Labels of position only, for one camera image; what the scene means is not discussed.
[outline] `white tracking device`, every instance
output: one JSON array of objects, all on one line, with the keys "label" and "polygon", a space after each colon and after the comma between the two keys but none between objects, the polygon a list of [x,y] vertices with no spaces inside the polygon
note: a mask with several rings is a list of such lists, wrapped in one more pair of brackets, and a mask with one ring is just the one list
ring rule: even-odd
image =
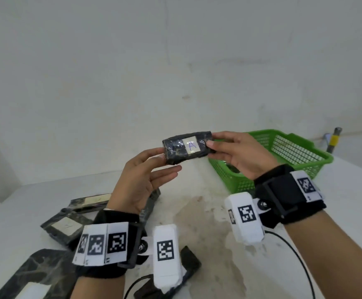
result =
[{"label": "white tracking device", "polygon": [[158,289],[177,286],[183,273],[178,248],[178,230],[174,224],[155,226],[153,232],[154,285]]},{"label": "white tracking device", "polygon": [[256,204],[248,192],[236,193],[225,199],[236,241],[253,244],[264,239],[263,225]]}]

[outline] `white table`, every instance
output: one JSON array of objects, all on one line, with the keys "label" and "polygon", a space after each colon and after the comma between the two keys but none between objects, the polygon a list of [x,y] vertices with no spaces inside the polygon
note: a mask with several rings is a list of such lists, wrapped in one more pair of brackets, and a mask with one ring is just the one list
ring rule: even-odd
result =
[{"label": "white table", "polygon": [[[203,266],[177,298],[311,298],[293,252],[267,235],[256,246],[235,242],[223,201],[228,196],[207,159],[187,161],[177,179],[161,188],[148,226],[176,223],[180,246]],[[0,287],[35,251],[62,249],[40,224],[74,198],[111,192],[121,172],[23,186],[0,206]],[[362,247],[362,169],[335,158],[317,178],[328,213]],[[282,226],[277,231],[286,236]],[[152,271],[149,262],[127,272],[126,284]],[[316,287],[317,297],[322,298]]]}]

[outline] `black wrist strap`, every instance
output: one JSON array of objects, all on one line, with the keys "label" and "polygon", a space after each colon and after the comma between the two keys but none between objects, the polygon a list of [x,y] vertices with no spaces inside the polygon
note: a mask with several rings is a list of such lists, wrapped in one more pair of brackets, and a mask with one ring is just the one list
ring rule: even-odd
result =
[{"label": "black wrist strap", "polygon": [[[128,244],[127,244],[127,260],[131,257],[134,249],[135,241],[137,238],[138,228],[134,225],[139,223],[139,215],[124,213],[113,210],[101,210],[96,215],[93,224],[113,223],[113,222],[129,222],[128,227]],[[142,232],[142,236],[147,236],[146,231]],[[148,256],[137,256],[136,263],[143,264]],[[91,278],[118,278],[123,276],[127,268],[119,267],[117,263],[106,264],[104,266],[76,266],[77,277],[91,277]]]},{"label": "black wrist strap", "polygon": [[300,221],[326,208],[322,200],[307,202],[292,171],[291,166],[281,165],[254,180],[256,197],[268,203],[282,224]]}]

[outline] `wristband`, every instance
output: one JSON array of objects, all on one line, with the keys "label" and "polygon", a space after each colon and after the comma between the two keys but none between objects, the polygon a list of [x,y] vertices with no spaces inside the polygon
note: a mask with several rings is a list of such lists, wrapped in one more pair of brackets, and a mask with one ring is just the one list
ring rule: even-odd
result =
[{"label": "wristband", "polygon": [[289,165],[268,171],[254,183],[256,196],[267,202],[282,224],[303,220],[326,208],[309,176]]},{"label": "wristband", "polygon": [[[138,225],[139,224],[139,215],[131,214],[131,213],[124,213],[112,210],[101,210],[98,212],[97,216],[94,219],[94,225],[97,228],[104,224],[110,223],[122,223],[126,224],[128,222],[128,233],[127,233],[127,260],[132,257],[132,252],[135,248],[135,243],[137,240],[137,232],[138,232]],[[138,245],[142,236],[147,236],[145,230],[142,231],[142,235],[139,236]],[[136,261],[134,264],[143,264],[147,260],[148,256],[136,256]],[[105,264],[103,266],[76,266],[76,276],[84,276],[84,277],[92,277],[92,278],[101,278],[101,279],[110,279],[110,278],[117,278],[123,276],[127,271],[128,266],[127,262],[121,263],[113,263],[113,264]]]}]

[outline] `black cable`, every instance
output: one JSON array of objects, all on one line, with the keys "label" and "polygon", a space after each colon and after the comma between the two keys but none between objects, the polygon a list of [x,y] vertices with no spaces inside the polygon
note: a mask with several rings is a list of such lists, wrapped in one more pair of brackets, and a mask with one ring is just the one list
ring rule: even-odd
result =
[{"label": "black cable", "polygon": [[153,277],[153,274],[149,274],[149,275],[146,275],[146,276],[142,276],[140,278],[138,278],[137,280],[135,280],[131,285],[130,287],[128,288],[128,290],[126,291],[126,294],[124,296],[124,299],[127,299],[127,296],[128,296],[128,293],[131,291],[132,287],[137,284],[139,281],[141,280],[144,280],[144,279],[147,279],[147,278],[152,278]]},{"label": "black cable", "polygon": [[312,297],[313,299],[315,299],[315,291],[313,290],[313,286],[312,286],[312,282],[311,282],[311,278],[310,278],[310,275],[308,274],[308,271],[307,271],[307,268],[305,267],[304,265],[304,262],[301,260],[300,256],[298,255],[298,253],[296,252],[296,250],[293,248],[293,246],[291,246],[290,243],[287,242],[286,239],[284,239],[282,236],[280,236],[279,234],[275,233],[275,232],[271,232],[271,231],[267,231],[265,230],[264,231],[265,233],[267,234],[272,234],[272,235],[275,235],[275,236],[278,236],[281,240],[283,240],[284,243],[286,243],[289,248],[292,249],[292,251],[295,253],[295,255],[297,256],[298,260],[300,261],[301,265],[303,266],[303,269],[307,275],[307,278],[308,278],[308,282],[310,283],[310,287],[311,287],[311,292],[312,292]]}]

